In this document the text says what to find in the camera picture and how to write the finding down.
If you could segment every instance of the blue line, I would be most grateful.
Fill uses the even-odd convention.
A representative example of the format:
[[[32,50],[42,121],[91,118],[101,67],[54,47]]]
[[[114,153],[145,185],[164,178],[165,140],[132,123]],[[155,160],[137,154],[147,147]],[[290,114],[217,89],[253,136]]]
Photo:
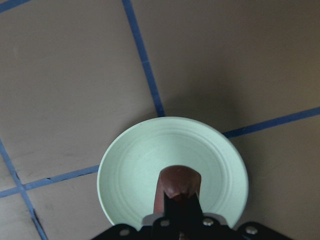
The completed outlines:
[[[69,180],[69,179],[74,179],[83,175],[87,175],[87,174],[93,174],[98,172],[99,169],[99,165],[95,165],[95,166],[91,166],[91,167],[87,167],[84,169],[80,169],[77,171],[72,171],[72,172],[68,172],[68,173],[64,173],[58,176],[53,176],[53,177],[49,177],[49,178],[44,178],[44,179],[40,179],[37,181],[33,181],[30,183],[27,183],[24,185],[25,190],[31,190],[31,189],[35,189],[35,188],[39,188],[45,185],[50,185],[50,184],[54,184],[54,183],[58,183],[64,180]]]
[[[36,213],[35,213],[35,209],[29,199],[29,196],[27,195],[27,192],[26,190],[24,189],[24,186],[22,185],[18,175],[17,175],[17,172],[15,170],[15,167],[5,149],[5,146],[3,145],[1,139],[0,139],[0,153],[2,155],[2,158],[4,160],[4,163],[6,164],[16,186],[17,186],[17,190],[20,192],[23,200],[24,200],[24,203],[26,205],[26,207],[28,208],[29,212],[30,212],[30,215],[31,215],[31,218],[33,220],[33,223],[35,225],[35,228],[36,230],[38,231],[40,237],[42,240],[47,240],[47,236],[42,228],[42,226],[40,225],[40,222],[36,216]]]
[[[126,16],[128,18],[130,28],[133,34],[133,38],[135,41],[136,48],[138,50],[140,60],[143,66],[144,74],[146,77],[146,80],[149,85],[149,89],[151,92],[151,96],[153,99],[153,103],[155,106],[156,113],[158,117],[164,117],[165,116],[165,111],[164,107],[161,103],[160,95],[158,92],[158,88],[156,85],[156,80],[152,72],[152,68],[148,59],[147,51],[144,45],[144,41],[142,39],[142,35],[139,29],[139,25],[136,19],[136,15],[132,6],[132,3],[130,0],[122,0],[124,10],[126,13]]]
[[[13,187],[8,190],[0,191],[0,198],[4,198],[4,197],[7,197],[13,194],[18,194],[18,193],[20,193],[19,188]]]
[[[227,131],[222,134],[225,137],[227,137],[228,139],[231,139],[231,138],[239,137],[241,135],[251,134],[251,133],[254,133],[257,131],[272,128],[272,127],[275,127],[278,125],[287,124],[287,123],[294,122],[297,120],[314,117],[316,115],[320,115],[320,107],[316,107],[316,108],[308,109],[305,111],[300,111],[297,113],[289,114],[286,116],[274,118],[271,120],[259,122],[259,123],[253,124],[253,125],[249,125],[249,126],[235,129],[235,130]]]
[[[29,2],[30,0],[8,0],[0,4],[0,13],[13,9],[21,4]]]

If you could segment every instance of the sausage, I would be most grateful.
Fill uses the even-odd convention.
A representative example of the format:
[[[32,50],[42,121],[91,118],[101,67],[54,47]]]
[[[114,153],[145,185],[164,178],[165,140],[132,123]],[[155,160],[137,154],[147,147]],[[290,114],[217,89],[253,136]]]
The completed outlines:
[[[179,202],[182,198],[190,198],[195,193],[199,196],[201,175],[190,167],[182,165],[164,168],[158,177],[156,185],[153,213],[164,212],[164,192],[170,198]]]

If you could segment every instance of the floor tile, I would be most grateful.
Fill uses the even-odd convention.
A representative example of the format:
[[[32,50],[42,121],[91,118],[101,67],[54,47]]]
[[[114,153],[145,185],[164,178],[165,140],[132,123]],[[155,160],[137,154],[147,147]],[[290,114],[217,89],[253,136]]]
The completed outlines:
[[[121,1],[32,0],[0,29],[0,137],[22,183],[97,165],[156,117]]]
[[[229,131],[319,106],[319,1],[132,1],[167,116]]]
[[[96,182],[93,173],[28,191],[48,240],[88,240],[111,226]]]
[[[20,194],[0,198],[0,206],[1,239],[40,240]]]
[[[8,171],[4,159],[0,155],[0,191],[15,188],[16,184]]]
[[[249,176],[238,225],[255,221],[297,240],[320,236],[320,116],[231,139]]]

